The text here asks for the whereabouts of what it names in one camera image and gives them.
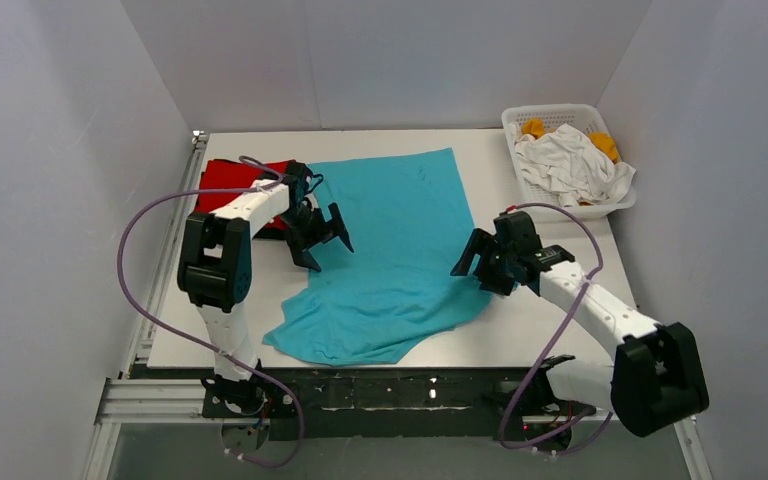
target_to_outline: blue fabric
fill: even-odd
[[[451,149],[311,168],[325,175],[317,201],[340,206],[355,253],[337,239],[314,247],[322,272],[284,302],[264,343],[312,363],[395,363],[487,306],[474,276],[449,276],[473,229]]]

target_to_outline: tabletop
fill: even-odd
[[[322,132],[268,132],[212,134],[201,169],[215,158],[248,155],[263,162],[295,159],[304,163],[407,155],[451,147],[476,227],[493,231],[493,219],[506,207],[521,203],[513,167],[501,129],[478,130],[370,130]],[[634,298],[607,218],[589,220],[605,259],[596,281],[629,305]],[[564,221],[537,223],[544,245],[559,244],[575,255],[585,269],[596,264],[596,255],[584,232]],[[177,235],[173,261],[177,264]],[[315,366],[262,344],[263,335],[284,321],[281,302],[307,286],[307,271],[293,265],[284,242],[254,240],[253,281],[245,309],[249,331],[264,367]],[[171,275],[165,287],[160,318],[208,340],[207,329],[196,307],[181,292]],[[520,288],[510,297],[494,297],[472,322],[441,332],[415,346],[392,367],[528,367],[546,345],[563,318],[563,311]],[[607,352],[575,322],[552,350],[585,361],[610,365]],[[213,354],[164,330],[155,336],[148,360],[150,368],[212,368]]]

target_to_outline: plastic basket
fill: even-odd
[[[610,134],[610,132],[608,132],[605,122],[602,121],[602,116],[590,105],[570,103],[559,105],[535,105],[531,107],[509,108],[502,112],[502,127],[505,129],[505,138],[508,142],[508,151],[510,152],[511,161],[513,162],[517,183],[519,183],[520,190],[522,191],[522,203],[542,202],[552,205],[560,205],[556,194],[548,192],[543,188],[528,182],[522,176],[520,162],[514,151],[515,132],[511,131],[509,125],[515,123],[516,128],[520,129],[530,118],[539,118],[542,120],[543,125],[547,130],[558,128],[566,123],[584,133],[605,132]],[[634,205],[636,200],[637,194],[634,192],[634,187],[632,186],[625,197],[615,204],[566,207],[566,210],[581,219],[600,218],[614,210],[628,208]],[[556,222],[567,219],[564,215],[549,210],[548,208],[531,208],[528,209],[528,213],[536,221]]]

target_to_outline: white towel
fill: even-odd
[[[519,128],[511,124],[508,128]],[[565,207],[579,202],[607,205],[625,197],[631,187],[634,168],[614,164],[593,145],[587,135],[564,124],[538,139],[518,133],[514,150],[529,182],[558,194]]]

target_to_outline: folded red cloth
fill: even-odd
[[[284,173],[287,169],[287,164],[290,160],[285,162],[267,163],[266,166]],[[255,167],[232,162],[225,159],[209,160],[207,162],[207,168],[201,174],[201,181],[199,181],[200,190],[213,190],[218,188],[245,188],[250,187],[257,177],[263,173]],[[196,212],[210,213],[219,207],[231,203],[239,194],[237,193],[211,193],[202,194],[198,196],[196,200],[196,207],[193,209]],[[275,217],[275,222],[270,223],[265,229],[277,229],[284,230],[287,226],[280,218]]]

